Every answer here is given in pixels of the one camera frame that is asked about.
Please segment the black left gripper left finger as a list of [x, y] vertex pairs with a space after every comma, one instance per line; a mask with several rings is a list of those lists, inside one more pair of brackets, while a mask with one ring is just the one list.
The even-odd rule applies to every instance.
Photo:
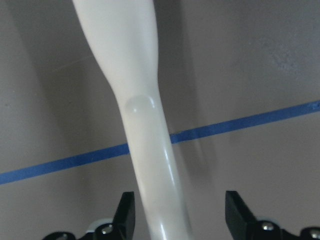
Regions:
[[135, 231], [135, 194], [124, 192], [112, 222], [112, 240], [132, 240]]

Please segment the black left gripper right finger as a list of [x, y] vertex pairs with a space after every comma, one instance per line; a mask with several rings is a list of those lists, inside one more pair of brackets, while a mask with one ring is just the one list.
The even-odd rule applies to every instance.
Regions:
[[234, 240], [250, 240], [257, 221], [237, 191], [225, 192], [225, 222]]

